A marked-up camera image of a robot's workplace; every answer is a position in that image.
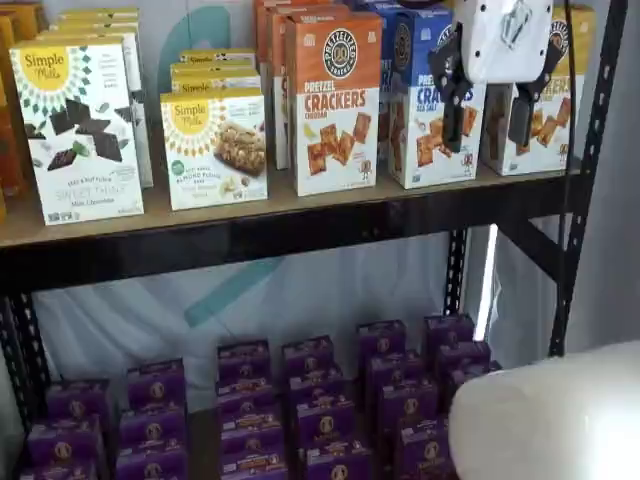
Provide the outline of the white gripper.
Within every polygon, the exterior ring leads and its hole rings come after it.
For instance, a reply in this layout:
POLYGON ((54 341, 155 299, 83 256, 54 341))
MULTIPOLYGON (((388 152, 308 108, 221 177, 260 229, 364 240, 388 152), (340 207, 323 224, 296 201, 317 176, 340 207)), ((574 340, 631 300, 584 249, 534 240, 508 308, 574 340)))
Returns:
POLYGON ((444 102, 443 144, 459 153, 463 101, 473 83, 515 83, 508 139, 528 149, 531 138, 548 147, 570 121, 567 47, 548 47, 553 3, 543 0, 467 0, 454 3, 451 34, 428 54, 444 102))

